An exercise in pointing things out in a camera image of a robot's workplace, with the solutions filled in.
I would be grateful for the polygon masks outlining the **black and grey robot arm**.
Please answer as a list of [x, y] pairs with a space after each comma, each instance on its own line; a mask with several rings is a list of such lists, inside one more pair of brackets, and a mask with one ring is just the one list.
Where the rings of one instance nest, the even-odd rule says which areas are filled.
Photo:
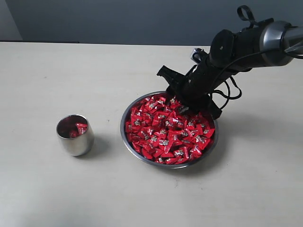
[[195, 48], [191, 59], [196, 63], [185, 75], [162, 66], [157, 75], [169, 84], [167, 92], [190, 110], [205, 112], [217, 119], [222, 108], [213, 101], [220, 94], [227, 101], [241, 97], [225, 95], [217, 87], [233, 76], [253, 68], [277, 67], [303, 57], [303, 28], [286, 21], [268, 18], [257, 22], [247, 5], [237, 8], [237, 14], [249, 26], [238, 33], [220, 31], [213, 39], [210, 51]]

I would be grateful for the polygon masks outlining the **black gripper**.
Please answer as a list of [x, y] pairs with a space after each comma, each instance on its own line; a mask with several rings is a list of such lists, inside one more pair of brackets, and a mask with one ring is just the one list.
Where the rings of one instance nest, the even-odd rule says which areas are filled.
[[188, 115], [193, 111], [203, 112], [213, 119], [218, 119], [222, 110], [209, 95], [218, 73], [219, 70], [211, 65], [209, 58], [203, 57], [201, 62], [194, 65], [185, 75], [162, 66], [157, 76], [163, 77], [169, 84], [167, 93], [183, 104], [177, 109], [178, 115]]

